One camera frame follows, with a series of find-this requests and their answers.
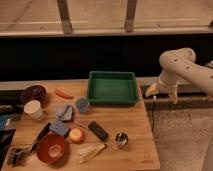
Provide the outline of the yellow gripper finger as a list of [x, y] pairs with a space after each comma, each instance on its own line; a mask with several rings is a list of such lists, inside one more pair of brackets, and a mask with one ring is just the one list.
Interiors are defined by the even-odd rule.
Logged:
[[178, 102], [178, 95], [176, 91], [169, 93], [169, 98], [172, 101], [173, 104], [176, 104]]
[[156, 95], [159, 93], [159, 90], [157, 89], [157, 85], [155, 83], [153, 83], [152, 85], [150, 85], [148, 87], [148, 89], [145, 92], [145, 96], [149, 97], [151, 95]]

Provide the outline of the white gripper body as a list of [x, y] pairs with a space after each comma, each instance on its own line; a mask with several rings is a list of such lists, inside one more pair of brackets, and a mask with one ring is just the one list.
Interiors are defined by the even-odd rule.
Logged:
[[157, 81], [157, 88], [160, 92], [166, 92], [168, 94], [175, 94], [178, 87], [177, 77], [164, 77], [160, 76]]

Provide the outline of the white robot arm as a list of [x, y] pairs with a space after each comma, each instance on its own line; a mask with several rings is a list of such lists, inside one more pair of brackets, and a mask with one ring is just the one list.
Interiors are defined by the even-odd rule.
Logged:
[[162, 68], [158, 79], [146, 90], [145, 96], [166, 92], [170, 100], [178, 101], [178, 80], [183, 78], [213, 98], [213, 69], [195, 63], [196, 54], [191, 48], [163, 52], [159, 57]]

